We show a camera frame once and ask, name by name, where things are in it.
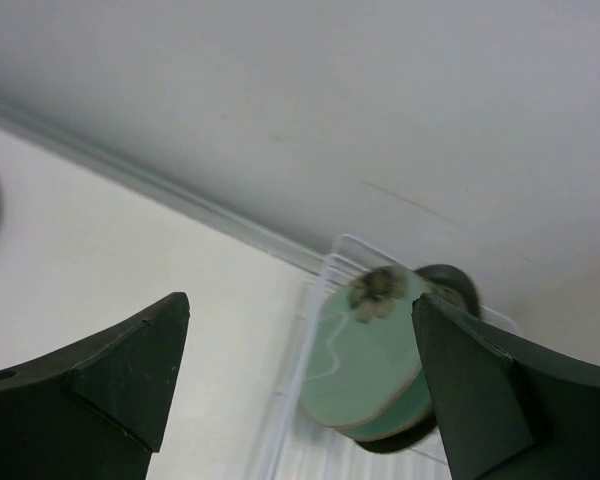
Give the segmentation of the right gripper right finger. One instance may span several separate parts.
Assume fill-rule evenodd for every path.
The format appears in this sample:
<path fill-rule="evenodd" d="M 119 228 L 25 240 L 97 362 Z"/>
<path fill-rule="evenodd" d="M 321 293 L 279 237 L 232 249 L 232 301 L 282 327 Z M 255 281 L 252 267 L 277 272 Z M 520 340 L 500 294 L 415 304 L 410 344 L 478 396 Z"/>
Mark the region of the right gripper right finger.
<path fill-rule="evenodd" d="M 600 366 L 433 295 L 413 326 L 455 479 L 600 479 Z"/>

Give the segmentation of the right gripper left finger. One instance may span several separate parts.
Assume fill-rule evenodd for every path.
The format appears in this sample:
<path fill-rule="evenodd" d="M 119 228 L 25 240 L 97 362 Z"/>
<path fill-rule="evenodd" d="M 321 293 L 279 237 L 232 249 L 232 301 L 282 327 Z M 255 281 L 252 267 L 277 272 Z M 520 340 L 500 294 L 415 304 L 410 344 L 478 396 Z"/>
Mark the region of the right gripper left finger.
<path fill-rule="evenodd" d="M 190 318 L 171 293 L 0 370 L 0 479 L 144 479 L 163 443 Z"/>

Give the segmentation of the teal flower plate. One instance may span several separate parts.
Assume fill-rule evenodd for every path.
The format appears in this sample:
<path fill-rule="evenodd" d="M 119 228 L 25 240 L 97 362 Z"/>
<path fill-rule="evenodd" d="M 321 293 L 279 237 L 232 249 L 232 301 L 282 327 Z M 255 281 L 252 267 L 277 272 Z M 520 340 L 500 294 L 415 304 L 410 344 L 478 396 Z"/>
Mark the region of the teal flower plate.
<path fill-rule="evenodd" d="M 430 291 L 415 272 L 387 265 L 326 298 L 300 405 L 318 424 L 350 428 L 379 416 L 421 369 L 412 304 Z"/>
<path fill-rule="evenodd" d="M 379 416 L 362 425 L 338 429 L 338 432 L 356 441 L 382 440 L 416 426 L 432 412 L 426 376 L 420 370 L 409 387 Z"/>

